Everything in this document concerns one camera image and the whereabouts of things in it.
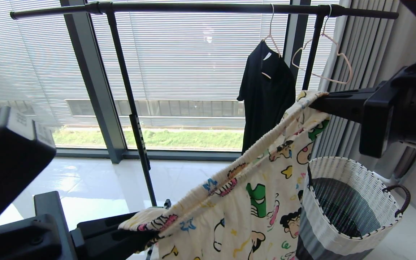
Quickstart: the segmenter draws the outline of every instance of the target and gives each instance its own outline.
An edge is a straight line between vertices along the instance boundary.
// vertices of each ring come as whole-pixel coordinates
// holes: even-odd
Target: woven basket
[[[309,162],[296,258],[363,259],[402,218],[410,202],[400,185],[386,187],[372,171],[343,157]],[[402,188],[399,208],[390,190]]]

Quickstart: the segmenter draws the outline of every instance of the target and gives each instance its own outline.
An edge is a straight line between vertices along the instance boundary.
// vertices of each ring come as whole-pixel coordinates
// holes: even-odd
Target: floor
[[[223,169],[224,162],[152,161],[151,177],[158,205],[185,194]],[[0,216],[0,225],[33,217],[33,195],[59,191],[70,230],[78,222],[139,211],[151,206],[140,161],[55,158]],[[398,202],[403,199],[394,194]],[[145,259],[145,253],[131,260]],[[366,258],[416,260],[416,209],[409,207],[403,221]]]

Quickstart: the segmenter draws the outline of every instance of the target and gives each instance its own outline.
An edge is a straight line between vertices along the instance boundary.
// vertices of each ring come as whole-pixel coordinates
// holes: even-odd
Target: black shirt
[[[290,68],[279,54],[261,41],[248,56],[237,97],[245,103],[242,154],[280,122],[285,110],[293,105],[295,96],[295,79]]]

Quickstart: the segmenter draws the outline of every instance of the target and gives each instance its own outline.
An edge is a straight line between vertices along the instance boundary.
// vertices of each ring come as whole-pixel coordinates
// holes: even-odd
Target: vertical rack pole
[[[147,150],[144,143],[144,136],[142,135],[142,130],[140,128],[139,117],[137,116],[136,104],[134,102],[133,97],[133,91],[131,89],[131,83],[127,74],[123,49],[120,42],[120,36],[118,34],[117,18],[115,17],[115,13],[113,10],[108,10],[106,14],[110,26],[110,31],[112,33],[113,45],[115,47],[115,51],[117,52],[118,63],[120,64],[120,71],[123,77],[124,88],[126,89],[127,100],[131,108],[131,114],[129,115],[129,119],[131,120],[134,139],[136,140],[137,151],[139,152],[140,164],[142,165],[142,171],[144,172],[144,177],[147,183],[150,201],[152,202],[152,206],[156,206],[157,200],[155,199],[155,193],[153,192],[152,187],[152,179],[150,178],[149,172],[150,161],[147,156]]]
[[[302,90],[307,90],[309,87],[309,81],[311,80],[312,66],[317,53],[317,45],[319,44],[320,31],[324,24],[325,15],[318,14],[316,16],[316,23],[314,24],[314,34],[312,35],[311,50],[309,52],[309,58],[307,59],[306,73],[304,74],[304,82]]]

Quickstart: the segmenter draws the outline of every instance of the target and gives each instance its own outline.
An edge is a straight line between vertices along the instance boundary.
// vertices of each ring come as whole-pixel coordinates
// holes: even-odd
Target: grass
[[[233,130],[143,130],[147,149],[190,149],[190,150],[241,150],[243,132]],[[133,132],[124,131],[129,148],[135,148]],[[69,130],[62,128],[53,132],[58,147],[105,148],[99,130]]]

